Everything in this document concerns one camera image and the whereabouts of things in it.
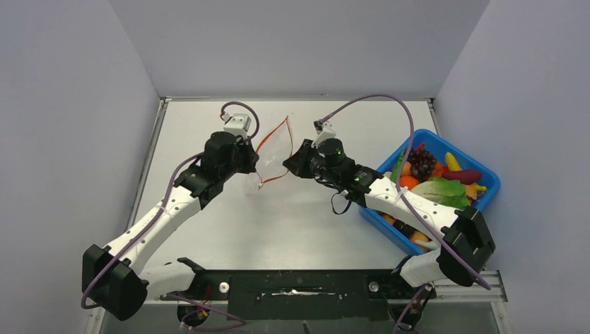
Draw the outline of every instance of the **gray wall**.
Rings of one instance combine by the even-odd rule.
[[[110,0],[160,95],[433,97],[488,0]]]
[[[495,170],[486,210],[515,333],[588,333],[590,2],[493,0],[435,103]]]
[[[0,5],[0,324],[81,333],[81,256],[122,232],[157,94],[107,0]]]

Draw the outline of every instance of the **metal frame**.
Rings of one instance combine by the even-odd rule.
[[[143,195],[145,183],[148,178],[150,166],[154,157],[154,152],[159,139],[160,131],[164,123],[168,104],[170,102],[198,102],[198,101],[225,101],[225,100],[242,100],[242,101],[346,101],[356,97],[352,95],[328,95],[328,94],[310,94],[300,96],[273,96],[273,97],[161,97],[159,108],[156,114],[156,120],[154,122],[154,128],[150,138],[150,145],[145,157],[145,162],[141,171],[140,181],[138,184],[137,192],[134,198],[134,204],[129,215],[127,222],[127,228],[133,226],[139,203]],[[434,123],[435,131],[440,134],[440,128],[438,121],[436,120],[436,112],[433,105],[433,99],[424,98],[430,109],[431,117]],[[376,98],[376,101],[386,101],[388,99]],[[506,291],[502,283],[502,278],[499,271],[482,271],[481,273],[486,281],[492,285],[492,290],[488,291],[479,286],[474,285],[473,287],[465,288],[455,285],[450,280],[442,280],[437,284],[437,295],[438,298],[431,300],[431,303],[461,303],[461,302],[482,302],[491,303],[493,312],[496,318],[498,330],[501,334],[512,334],[511,324],[508,317],[505,302],[507,302]],[[394,303],[407,303],[405,300],[389,300],[391,304]],[[214,305],[227,304],[227,301],[211,301]],[[170,302],[170,301],[146,301],[145,304],[171,304],[179,305],[185,304],[183,302]],[[105,318],[105,310],[98,308],[88,311],[88,322],[86,324],[85,334],[99,334],[100,328],[102,327],[103,320]]]

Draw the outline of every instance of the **blue bin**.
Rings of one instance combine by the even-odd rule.
[[[445,154],[447,154],[447,152],[451,152],[459,162],[459,165],[461,165],[461,168],[479,170],[483,174],[477,183],[482,186],[486,186],[488,190],[483,193],[483,195],[479,196],[478,199],[472,204],[479,211],[483,210],[483,208],[490,202],[492,197],[494,197],[494,195],[497,193],[498,189],[500,189],[500,179],[494,172],[489,170],[489,168],[485,167],[481,163],[475,161],[472,157],[469,157],[463,151],[456,148],[445,139],[439,137],[437,134],[434,134],[433,132],[426,129],[416,130],[414,132],[413,148],[416,148],[418,145],[420,145],[420,143],[424,143],[426,145],[426,149],[442,163],[445,163]],[[387,160],[385,160],[381,166],[379,166],[379,168],[377,168],[377,171],[380,173],[391,171],[402,150],[407,145],[408,140],[401,144],[401,146],[395,152],[393,152],[393,154],[391,154],[390,157],[387,158]],[[379,232],[383,233],[396,246],[400,247],[400,249],[402,249],[406,254],[424,254],[424,252],[418,248],[418,246],[406,238],[406,236],[404,236],[396,228],[391,226],[374,210],[361,207],[360,215],[369,221],[369,223],[379,230]]]

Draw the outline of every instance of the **plastic bag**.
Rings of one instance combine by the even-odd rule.
[[[282,162],[293,155],[293,134],[289,116],[272,129],[256,148],[260,160],[256,163],[256,173],[248,174],[244,182],[245,193],[256,193],[266,183],[278,180],[289,171]]]

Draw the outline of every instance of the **green lettuce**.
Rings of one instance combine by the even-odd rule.
[[[440,205],[460,210],[470,204],[467,194],[465,194],[465,186],[457,180],[431,177],[428,181],[415,186],[412,192]]]

